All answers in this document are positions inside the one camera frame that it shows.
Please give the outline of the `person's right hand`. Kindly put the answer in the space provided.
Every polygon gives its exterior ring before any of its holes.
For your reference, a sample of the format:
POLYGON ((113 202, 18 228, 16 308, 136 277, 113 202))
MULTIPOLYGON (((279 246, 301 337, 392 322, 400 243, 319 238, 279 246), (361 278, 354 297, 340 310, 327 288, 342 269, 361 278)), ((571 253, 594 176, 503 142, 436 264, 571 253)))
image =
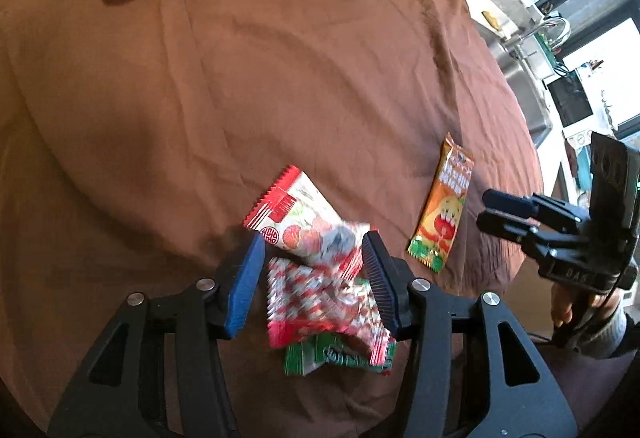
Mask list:
POLYGON ((600 295, 578 288, 567 287, 561 283, 553 283, 551 288, 551 319, 553 324, 559 328, 568 325, 576 315, 575 305, 580 294, 588 295, 588 306, 596 312, 593 314, 594 322, 608 320, 615 313, 620 299, 623 296, 621 289, 616 289, 610 294, 600 295))

